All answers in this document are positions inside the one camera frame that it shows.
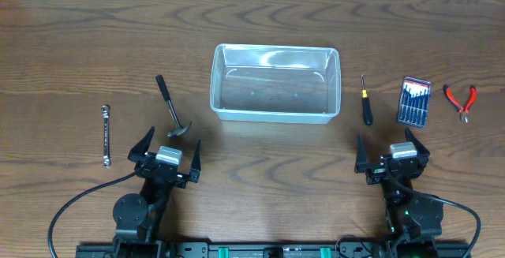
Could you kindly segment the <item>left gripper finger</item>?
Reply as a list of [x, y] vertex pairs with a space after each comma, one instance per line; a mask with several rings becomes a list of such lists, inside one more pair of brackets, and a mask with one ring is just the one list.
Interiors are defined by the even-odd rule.
[[148, 152], [154, 133], [155, 133], [155, 127], [152, 126], [148, 130], [146, 135], [130, 149], [128, 154], [129, 161], [133, 163], [141, 163], [145, 160], [146, 153]]
[[201, 141], [198, 140], [197, 145], [196, 145], [196, 150], [193, 155], [191, 167], [190, 167], [191, 174], [199, 174], [201, 172], [200, 145], [201, 145]]

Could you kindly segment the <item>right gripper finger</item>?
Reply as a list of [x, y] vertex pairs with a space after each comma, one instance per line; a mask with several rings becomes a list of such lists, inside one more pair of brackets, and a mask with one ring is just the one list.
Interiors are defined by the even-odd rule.
[[357, 155], [354, 166], [356, 174], [364, 173], [368, 169], [368, 159], [366, 155], [365, 146], [360, 134], [357, 135]]
[[406, 140], [413, 144], [420, 158], [428, 159], [430, 151], [414, 136], [409, 128], [405, 128]]

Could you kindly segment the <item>silver ring wrench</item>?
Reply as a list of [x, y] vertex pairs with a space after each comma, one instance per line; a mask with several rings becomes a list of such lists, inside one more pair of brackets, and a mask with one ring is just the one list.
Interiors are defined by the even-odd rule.
[[110, 107], [102, 105], [103, 116], [103, 165], [110, 168], [110, 144], [109, 144], [109, 120], [110, 120]]

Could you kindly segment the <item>black handled claw hammer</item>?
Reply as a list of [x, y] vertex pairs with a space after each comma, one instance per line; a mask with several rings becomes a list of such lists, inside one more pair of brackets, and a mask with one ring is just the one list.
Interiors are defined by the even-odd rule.
[[166, 86], [166, 82], [163, 78], [162, 75], [157, 75], [155, 77], [156, 83], [159, 86], [159, 90], [163, 96], [164, 101], [169, 107], [171, 117], [174, 120], [175, 128], [172, 132], [169, 132], [167, 134], [168, 137], [180, 137], [184, 136], [192, 127], [192, 122], [189, 122], [187, 125], [182, 125], [179, 121], [179, 118], [177, 116], [177, 113], [174, 109], [174, 104], [171, 101], [170, 93], [168, 91], [168, 88]]

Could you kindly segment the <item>black yellow screwdriver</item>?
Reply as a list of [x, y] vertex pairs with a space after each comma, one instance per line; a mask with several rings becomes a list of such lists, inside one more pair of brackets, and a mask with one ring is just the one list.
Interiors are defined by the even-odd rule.
[[370, 126], [373, 124], [373, 115], [368, 93], [365, 89], [364, 75], [361, 75], [361, 103], [362, 103], [363, 121], [367, 126]]

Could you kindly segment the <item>blue precision screwdriver set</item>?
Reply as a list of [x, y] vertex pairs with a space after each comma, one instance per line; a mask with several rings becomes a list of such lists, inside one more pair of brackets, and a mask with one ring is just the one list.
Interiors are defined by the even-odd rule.
[[431, 83], [413, 77], [405, 77], [398, 104], [398, 123], [423, 128], [428, 117]]

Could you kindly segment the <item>red handled pliers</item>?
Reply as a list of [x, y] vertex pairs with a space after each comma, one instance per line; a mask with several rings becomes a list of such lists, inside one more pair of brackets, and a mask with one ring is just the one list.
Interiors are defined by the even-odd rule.
[[468, 123], [469, 118], [469, 109], [470, 107], [474, 104], [476, 97], [477, 97], [477, 89], [474, 86], [469, 87], [469, 98], [466, 100], [466, 102], [462, 105], [453, 95], [450, 87], [445, 84], [443, 86], [443, 93], [447, 100], [454, 106], [454, 108], [457, 110], [460, 116], [461, 122]]

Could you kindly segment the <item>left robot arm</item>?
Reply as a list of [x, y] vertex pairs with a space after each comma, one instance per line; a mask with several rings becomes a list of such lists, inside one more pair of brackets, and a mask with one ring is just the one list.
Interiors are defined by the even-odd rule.
[[114, 205], [116, 230], [111, 257], [176, 256], [174, 244], [159, 238], [159, 227], [172, 190], [199, 181], [200, 144], [196, 145], [190, 171], [183, 174], [178, 171], [182, 151], [166, 146], [149, 151], [154, 133], [150, 128], [129, 151], [128, 160], [135, 163], [135, 175], [143, 178], [144, 184], [141, 191], [124, 195]]

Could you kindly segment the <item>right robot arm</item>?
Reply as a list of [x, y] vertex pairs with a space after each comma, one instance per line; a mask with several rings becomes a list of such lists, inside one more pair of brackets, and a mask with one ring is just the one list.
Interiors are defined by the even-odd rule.
[[441, 235], [443, 204], [436, 198], [416, 195], [412, 180], [427, 166], [430, 152], [405, 129], [406, 141], [392, 144], [377, 163], [368, 161], [361, 136], [357, 137], [354, 172], [364, 174], [369, 185], [379, 184], [386, 204], [385, 218], [391, 233], [371, 249], [373, 257], [437, 257], [435, 237]]

